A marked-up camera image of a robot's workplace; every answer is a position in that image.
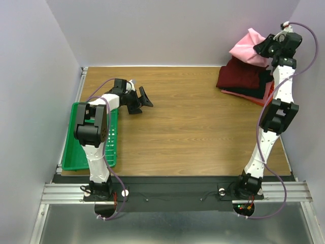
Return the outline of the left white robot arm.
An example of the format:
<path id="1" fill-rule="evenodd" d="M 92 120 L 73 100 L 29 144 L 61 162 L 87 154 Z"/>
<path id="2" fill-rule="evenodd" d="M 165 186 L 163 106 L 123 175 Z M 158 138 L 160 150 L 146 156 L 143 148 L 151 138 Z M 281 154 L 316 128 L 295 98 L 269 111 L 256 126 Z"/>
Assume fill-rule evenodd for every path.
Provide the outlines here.
<path id="1" fill-rule="evenodd" d="M 142 86 L 136 89 L 133 80 L 115 78 L 108 92 L 76 105 L 74 137 L 85 152 L 90 172 L 89 185 L 81 187 L 86 197 L 108 200 L 113 195 L 105 147 L 111 135 L 111 112 L 121 106 L 126 106 L 129 114 L 140 114 L 141 107 L 153 104 Z"/>

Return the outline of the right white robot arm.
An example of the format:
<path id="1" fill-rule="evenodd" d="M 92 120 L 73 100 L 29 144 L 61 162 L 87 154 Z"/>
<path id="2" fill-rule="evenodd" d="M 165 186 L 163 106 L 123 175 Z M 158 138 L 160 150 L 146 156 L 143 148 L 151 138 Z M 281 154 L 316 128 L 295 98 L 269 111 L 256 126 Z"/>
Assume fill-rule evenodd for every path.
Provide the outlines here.
<path id="1" fill-rule="evenodd" d="M 302 36 L 297 33 L 270 34 L 253 48 L 260 56 L 272 59 L 274 90 L 258 120 L 254 151 L 234 185 L 234 194 L 239 198 L 258 194 L 271 150 L 299 111 L 292 96 L 292 78 L 297 67 L 294 54 L 301 42 Z"/>

